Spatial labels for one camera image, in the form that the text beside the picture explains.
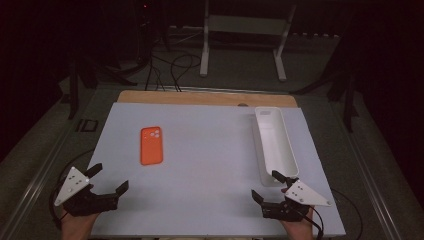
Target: white tray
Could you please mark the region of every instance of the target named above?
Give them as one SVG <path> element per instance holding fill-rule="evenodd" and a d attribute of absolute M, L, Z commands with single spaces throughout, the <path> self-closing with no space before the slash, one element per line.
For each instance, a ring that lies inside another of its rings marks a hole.
<path fill-rule="evenodd" d="M 253 125 L 253 132 L 262 184 L 280 185 L 272 177 L 273 170 L 277 170 L 285 177 L 297 177 L 299 169 L 282 111 L 277 107 L 257 107 L 255 114 L 257 124 Z"/>

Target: orange phone case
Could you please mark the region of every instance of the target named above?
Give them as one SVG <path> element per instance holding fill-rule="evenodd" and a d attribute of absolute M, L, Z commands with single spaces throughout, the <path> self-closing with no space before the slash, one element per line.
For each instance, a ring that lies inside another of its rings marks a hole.
<path fill-rule="evenodd" d="M 161 128 L 143 128 L 141 129 L 140 138 L 140 163 L 142 165 L 161 163 L 163 161 Z"/>

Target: grey floor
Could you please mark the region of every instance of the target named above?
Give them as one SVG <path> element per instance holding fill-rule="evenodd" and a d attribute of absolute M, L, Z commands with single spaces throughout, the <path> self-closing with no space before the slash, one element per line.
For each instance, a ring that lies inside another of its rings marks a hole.
<path fill-rule="evenodd" d="M 201 38 L 178 43 L 171 38 L 172 52 L 163 45 L 154 56 L 172 61 L 183 52 L 200 56 Z M 190 69 L 179 80 L 183 91 L 264 92 L 287 94 L 315 81 L 323 71 L 338 39 L 305 39 L 290 36 L 283 52 L 288 80 L 279 82 L 272 58 L 272 44 L 223 44 L 212 41 L 209 74 L 199 76 L 199 67 Z M 190 64 L 186 57 L 176 62 Z M 170 64 L 154 58 L 149 90 L 175 91 Z M 178 76 L 184 69 L 175 68 Z M 96 146 L 113 102 L 124 89 L 144 89 L 148 68 L 130 76 L 136 87 L 119 85 L 99 76 L 97 89 L 80 86 L 81 107 L 75 120 L 68 120 L 69 105 L 58 102 L 16 145 L 0 164 L 1 239 L 59 239 L 48 212 L 48 197 L 65 164 Z M 67 91 L 68 80 L 62 82 Z M 329 102 L 328 85 L 308 94 L 295 96 L 302 108 L 337 207 L 346 236 L 334 239 L 424 239 L 424 214 L 406 184 L 390 149 L 367 111 L 360 93 L 355 95 L 353 133 L 341 123 L 340 102 Z M 75 132 L 79 119 L 98 120 L 96 132 Z M 84 168 L 91 152 L 76 165 Z M 362 224 L 355 208 L 362 218 Z"/>

